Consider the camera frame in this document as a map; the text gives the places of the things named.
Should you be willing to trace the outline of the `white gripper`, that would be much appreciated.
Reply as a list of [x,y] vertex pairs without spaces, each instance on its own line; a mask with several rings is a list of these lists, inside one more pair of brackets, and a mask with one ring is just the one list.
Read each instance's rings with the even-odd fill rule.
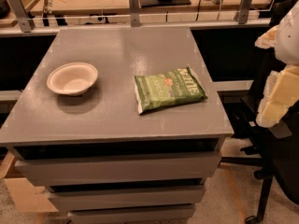
[[268,76],[263,99],[258,107],[256,122],[270,128],[299,100],[299,1],[281,20],[279,26],[270,28],[255,41],[260,49],[275,47],[276,58],[287,65],[280,72]]

